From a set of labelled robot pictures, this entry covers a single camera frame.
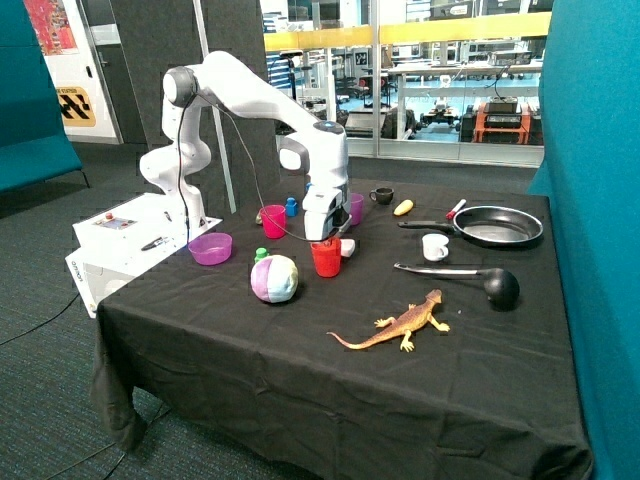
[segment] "glass wall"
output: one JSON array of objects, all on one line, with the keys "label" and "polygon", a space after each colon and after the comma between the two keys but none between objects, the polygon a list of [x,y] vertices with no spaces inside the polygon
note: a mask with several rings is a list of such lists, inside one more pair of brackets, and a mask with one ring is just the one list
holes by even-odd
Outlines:
[{"label": "glass wall", "polygon": [[[265,36],[274,80],[286,77],[279,88],[343,124],[352,154],[527,166],[543,156],[538,85],[551,4],[262,1],[265,18],[277,17],[278,34]],[[284,61],[285,47],[301,55]]]}]

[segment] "white cup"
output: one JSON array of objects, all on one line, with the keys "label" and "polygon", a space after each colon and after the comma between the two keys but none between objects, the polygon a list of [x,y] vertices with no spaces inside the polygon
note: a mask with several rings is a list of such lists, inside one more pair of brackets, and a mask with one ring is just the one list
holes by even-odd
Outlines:
[{"label": "white cup", "polygon": [[446,245],[449,237],[440,233],[429,233],[422,237],[422,254],[430,262],[439,262],[449,255]]}]

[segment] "black ladle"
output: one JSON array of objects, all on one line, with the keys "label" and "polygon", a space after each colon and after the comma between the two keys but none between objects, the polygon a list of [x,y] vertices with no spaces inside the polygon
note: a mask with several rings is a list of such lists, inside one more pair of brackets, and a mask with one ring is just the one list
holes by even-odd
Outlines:
[{"label": "black ladle", "polygon": [[429,275],[479,275],[484,278],[484,291],[489,301],[496,307],[508,309],[515,305],[520,295],[520,284],[508,270],[502,268],[487,268],[482,270],[451,270],[448,268],[410,267],[403,263],[396,263],[395,268],[413,273]]}]

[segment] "teal couch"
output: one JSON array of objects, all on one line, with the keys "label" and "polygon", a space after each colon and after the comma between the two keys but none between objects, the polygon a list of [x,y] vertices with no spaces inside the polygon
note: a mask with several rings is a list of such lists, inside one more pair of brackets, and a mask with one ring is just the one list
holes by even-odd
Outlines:
[{"label": "teal couch", "polygon": [[0,120],[0,192],[82,168],[22,0],[2,2]]},{"label": "teal couch", "polygon": [[556,0],[541,80],[548,195],[594,479],[640,478],[640,14]]}]

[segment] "gray carpet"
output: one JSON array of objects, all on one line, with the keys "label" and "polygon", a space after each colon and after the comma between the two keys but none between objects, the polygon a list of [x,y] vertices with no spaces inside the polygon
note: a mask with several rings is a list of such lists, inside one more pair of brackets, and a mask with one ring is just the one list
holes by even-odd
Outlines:
[{"label": "gray carpet", "polygon": [[[72,224],[136,194],[154,191],[137,170],[135,145],[75,145],[92,184],[70,173],[0,194],[0,343],[59,313],[76,295],[64,257],[77,248]],[[354,159],[351,175],[521,193],[533,171]],[[89,403],[94,321],[80,299],[51,323],[0,346],[0,475],[45,479],[111,444]],[[135,392],[151,420],[159,401]],[[56,476],[101,479],[121,452],[114,446]],[[111,478],[312,479],[269,462],[217,432],[169,413]]]}]

